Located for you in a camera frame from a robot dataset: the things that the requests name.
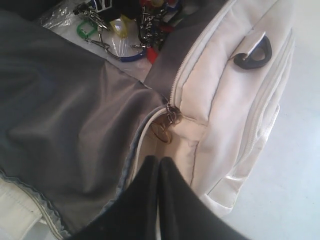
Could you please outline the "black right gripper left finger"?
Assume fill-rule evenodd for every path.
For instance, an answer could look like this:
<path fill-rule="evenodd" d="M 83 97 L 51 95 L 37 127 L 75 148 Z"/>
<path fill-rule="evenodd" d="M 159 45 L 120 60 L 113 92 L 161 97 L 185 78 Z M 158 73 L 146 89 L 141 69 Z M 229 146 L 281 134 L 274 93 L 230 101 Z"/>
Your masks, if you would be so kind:
<path fill-rule="evenodd" d="M 81 240 L 155 240 L 159 161 L 147 156 L 115 203 L 79 233 Z"/>

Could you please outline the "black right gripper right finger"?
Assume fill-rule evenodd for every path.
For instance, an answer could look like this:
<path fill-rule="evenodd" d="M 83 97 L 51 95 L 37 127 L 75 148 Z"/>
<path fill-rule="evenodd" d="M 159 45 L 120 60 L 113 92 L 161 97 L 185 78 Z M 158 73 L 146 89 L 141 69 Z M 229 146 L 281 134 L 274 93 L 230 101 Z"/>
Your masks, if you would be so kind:
<path fill-rule="evenodd" d="M 162 240 L 246 240 L 196 196 L 170 157 L 160 160 L 159 225 Z"/>

